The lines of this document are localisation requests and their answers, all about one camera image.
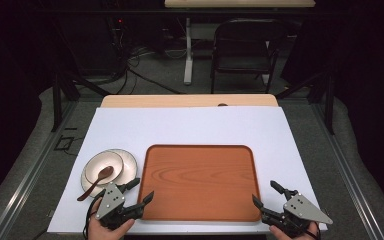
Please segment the person's right hand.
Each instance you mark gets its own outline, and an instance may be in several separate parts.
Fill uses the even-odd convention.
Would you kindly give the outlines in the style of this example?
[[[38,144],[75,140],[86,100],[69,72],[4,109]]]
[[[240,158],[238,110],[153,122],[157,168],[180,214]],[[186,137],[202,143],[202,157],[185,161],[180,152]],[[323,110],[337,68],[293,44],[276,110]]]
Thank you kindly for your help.
[[[301,234],[300,236],[297,236],[295,238],[289,237],[274,225],[271,225],[269,227],[269,230],[277,240],[317,240],[317,237],[319,235],[318,224],[315,222],[311,222],[307,231],[304,234]]]

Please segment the brown wooden tray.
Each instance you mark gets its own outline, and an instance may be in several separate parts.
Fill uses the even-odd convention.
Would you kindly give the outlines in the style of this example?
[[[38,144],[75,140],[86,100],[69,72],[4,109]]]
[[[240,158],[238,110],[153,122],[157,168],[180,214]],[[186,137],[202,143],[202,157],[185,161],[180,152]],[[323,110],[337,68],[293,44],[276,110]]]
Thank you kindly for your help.
[[[153,193],[143,218],[153,221],[255,222],[260,195],[252,150],[244,145],[153,145],[139,199]]]

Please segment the white plate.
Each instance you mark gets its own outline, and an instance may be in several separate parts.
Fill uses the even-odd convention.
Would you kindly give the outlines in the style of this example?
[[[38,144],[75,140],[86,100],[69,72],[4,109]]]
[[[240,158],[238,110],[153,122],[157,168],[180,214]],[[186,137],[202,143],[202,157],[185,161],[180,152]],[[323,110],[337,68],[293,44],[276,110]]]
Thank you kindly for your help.
[[[113,151],[117,154],[119,154],[124,162],[124,170],[123,172],[113,181],[113,183],[117,185],[125,184],[134,179],[137,175],[138,167],[137,162],[134,156],[129,153],[128,151],[122,150],[122,149],[109,149],[105,151]],[[100,191],[102,191],[107,184],[99,185],[94,188],[92,193],[90,194],[91,197],[95,197]],[[85,179],[83,178],[83,171],[81,174],[81,186],[84,191],[86,191],[92,184],[87,183]]]

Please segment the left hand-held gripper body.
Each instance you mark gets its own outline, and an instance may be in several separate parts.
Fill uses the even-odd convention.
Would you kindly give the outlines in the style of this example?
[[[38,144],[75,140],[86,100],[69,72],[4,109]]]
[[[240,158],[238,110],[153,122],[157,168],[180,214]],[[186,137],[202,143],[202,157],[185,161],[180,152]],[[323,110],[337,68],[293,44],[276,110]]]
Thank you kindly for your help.
[[[131,207],[125,207],[126,185],[116,185],[110,182],[104,192],[95,218],[103,227],[115,230],[134,216]]]

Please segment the black metal stand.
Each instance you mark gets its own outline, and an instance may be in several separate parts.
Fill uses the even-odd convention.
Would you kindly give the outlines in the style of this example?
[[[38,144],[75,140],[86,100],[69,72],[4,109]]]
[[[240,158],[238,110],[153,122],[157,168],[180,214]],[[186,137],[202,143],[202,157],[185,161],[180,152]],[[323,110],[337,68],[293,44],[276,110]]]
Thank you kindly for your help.
[[[100,96],[105,97],[109,95],[108,91],[98,87],[92,82],[70,71],[56,73],[53,79],[53,86],[52,86],[53,113],[54,113],[54,122],[53,122],[53,128],[52,128],[53,132],[55,132],[59,128],[59,126],[62,124],[62,121],[63,121],[61,94],[64,94],[65,97],[70,102],[76,102],[80,98],[80,93],[75,86],[76,83],[79,83],[80,85],[85,86],[86,88],[92,90],[93,92],[99,94]]]
[[[333,135],[333,106],[334,106],[334,78],[329,72],[318,72],[306,80],[278,93],[277,99],[284,99],[298,90],[309,87],[306,97],[310,104],[324,102],[324,125],[328,132]]]

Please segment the white table mat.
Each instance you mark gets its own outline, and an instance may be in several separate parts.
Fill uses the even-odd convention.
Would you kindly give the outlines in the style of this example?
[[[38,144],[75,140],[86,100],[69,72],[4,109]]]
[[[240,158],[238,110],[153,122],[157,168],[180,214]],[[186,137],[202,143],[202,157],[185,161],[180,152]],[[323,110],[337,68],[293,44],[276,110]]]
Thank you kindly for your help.
[[[133,154],[138,168],[142,169],[146,150],[154,144],[245,145],[254,154],[266,207],[279,211],[285,202],[284,197],[270,187],[272,180],[298,190],[313,204],[318,203],[280,107],[99,108],[48,231],[82,232],[90,202],[78,202],[76,198],[82,194],[82,170],[95,154],[107,149],[124,149]]]

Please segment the black floor socket frame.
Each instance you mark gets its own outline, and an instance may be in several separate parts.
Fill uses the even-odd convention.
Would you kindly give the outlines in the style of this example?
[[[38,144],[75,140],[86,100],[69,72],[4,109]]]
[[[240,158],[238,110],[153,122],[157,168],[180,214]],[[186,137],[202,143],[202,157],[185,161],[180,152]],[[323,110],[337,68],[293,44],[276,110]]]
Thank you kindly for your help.
[[[54,150],[55,151],[69,150],[73,142],[74,142],[73,137],[61,135],[54,147]]]

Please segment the light wooden table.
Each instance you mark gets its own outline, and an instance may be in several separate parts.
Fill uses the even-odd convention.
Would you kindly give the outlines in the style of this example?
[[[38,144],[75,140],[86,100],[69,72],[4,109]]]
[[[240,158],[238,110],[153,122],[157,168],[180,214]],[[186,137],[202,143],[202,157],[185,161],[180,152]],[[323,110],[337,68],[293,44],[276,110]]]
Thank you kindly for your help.
[[[271,94],[177,94],[177,95],[108,95],[104,108],[272,106],[278,101]]]

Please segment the white bowl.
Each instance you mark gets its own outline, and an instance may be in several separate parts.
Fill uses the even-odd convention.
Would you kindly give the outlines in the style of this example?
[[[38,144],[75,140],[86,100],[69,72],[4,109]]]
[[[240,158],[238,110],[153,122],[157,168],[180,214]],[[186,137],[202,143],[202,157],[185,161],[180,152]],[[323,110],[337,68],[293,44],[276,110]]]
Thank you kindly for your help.
[[[124,170],[122,157],[113,151],[103,151],[89,160],[83,170],[83,178],[92,184],[98,179],[99,172],[105,167],[112,167],[113,172],[108,177],[99,181],[99,185],[107,184],[115,180]]]

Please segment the black folding chair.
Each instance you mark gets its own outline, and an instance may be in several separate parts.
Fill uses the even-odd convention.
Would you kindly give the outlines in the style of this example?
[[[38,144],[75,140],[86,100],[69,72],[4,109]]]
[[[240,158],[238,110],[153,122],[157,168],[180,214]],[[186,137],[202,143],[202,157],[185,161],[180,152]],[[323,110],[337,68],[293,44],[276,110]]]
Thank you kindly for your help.
[[[287,36],[286,26],[276,19],[232,19],[220,24],[214,34],[211,92],[217,73],[268,76],[265,92],[272,84],[279,46]]]

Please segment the brown wooden spoon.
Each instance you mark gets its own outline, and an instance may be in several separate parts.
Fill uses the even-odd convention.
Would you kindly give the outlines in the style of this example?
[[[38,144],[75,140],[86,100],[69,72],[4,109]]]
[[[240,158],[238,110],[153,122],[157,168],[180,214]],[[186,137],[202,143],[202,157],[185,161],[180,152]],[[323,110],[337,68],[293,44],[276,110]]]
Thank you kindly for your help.
[[[97,184],[109,177],[112,175],[114,171],[114,168],[112,166],[107,166],[105,168],[103,168],[99,173],[98,173],[98,176],[97,176],[97,179],[92,183],[92,185],[81,195],[77,198],[78,201],[84,201],[91,193],[92,191],[94,190],[94,188],[97,186]]]

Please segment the aluminium floor rail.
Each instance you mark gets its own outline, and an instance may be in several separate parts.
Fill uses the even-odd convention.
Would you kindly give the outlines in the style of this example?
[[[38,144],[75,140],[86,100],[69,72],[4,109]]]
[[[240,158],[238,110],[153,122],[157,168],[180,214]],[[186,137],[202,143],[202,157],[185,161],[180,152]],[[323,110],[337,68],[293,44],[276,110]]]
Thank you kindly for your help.
[[[47,162],[48,155],[76,106],[76,102],[67,102],[64,105],[61,123],[52,132],[53,107],[50,102],[42,104],[35,128],[0,185],[0,240],[6,238],[16,221]]]
[[[370,240],[384,240],[384,234],[374,216],[368,201],[358,184],[355,175],[348,164],[348,160],[345,157],[338,139],[332,134],[325,126],[324,114],[322,108],[319,105],[312,105],[312,111],[314,112],[318,124],[322,127],[324,134],[329,142],[331,149],[335,155],[334,159],[338,166],[338,171],[341,178],[347,188],[350,198],[356,208],[356,211],[360,217],[360,220],[369,236]]]

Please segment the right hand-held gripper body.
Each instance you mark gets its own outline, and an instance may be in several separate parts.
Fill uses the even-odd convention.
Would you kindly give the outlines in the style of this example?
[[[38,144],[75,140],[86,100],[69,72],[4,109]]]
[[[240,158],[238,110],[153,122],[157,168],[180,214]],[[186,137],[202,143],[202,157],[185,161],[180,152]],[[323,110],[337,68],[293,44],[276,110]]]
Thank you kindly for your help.
[[[332,224],[333,220],[301,193],[291,196],[283,205],[283,212],[272,217],[272,225],[291,238],[304,234],[318,238],[318,233],[309,231],[311,223]]]

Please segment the white table leg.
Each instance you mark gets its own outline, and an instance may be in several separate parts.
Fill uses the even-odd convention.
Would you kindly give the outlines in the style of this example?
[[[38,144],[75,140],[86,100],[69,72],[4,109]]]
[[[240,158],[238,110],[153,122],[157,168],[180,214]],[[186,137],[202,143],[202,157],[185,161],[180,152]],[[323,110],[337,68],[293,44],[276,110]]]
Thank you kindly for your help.
[[[187,18],[185,22],[185,35],[186,35],[186,60],[184,71],[184,84],[192,84],[192,70],[193,70],[193,56],[192,56],[192,39],[191,39],[191,23]]]

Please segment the person's left hand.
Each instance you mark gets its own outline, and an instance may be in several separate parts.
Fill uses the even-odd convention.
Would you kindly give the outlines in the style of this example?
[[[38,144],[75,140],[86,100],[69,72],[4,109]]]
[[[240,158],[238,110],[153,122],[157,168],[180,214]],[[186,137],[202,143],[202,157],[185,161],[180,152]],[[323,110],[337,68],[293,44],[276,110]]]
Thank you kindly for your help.
[[[115,230],[105,228],[95,217],[98,208],[99,202],[96,202],[92,207],[89,218],[89,226],[87,228],[88,240],[121,240],[135,223],[134,219],[129,219]]]

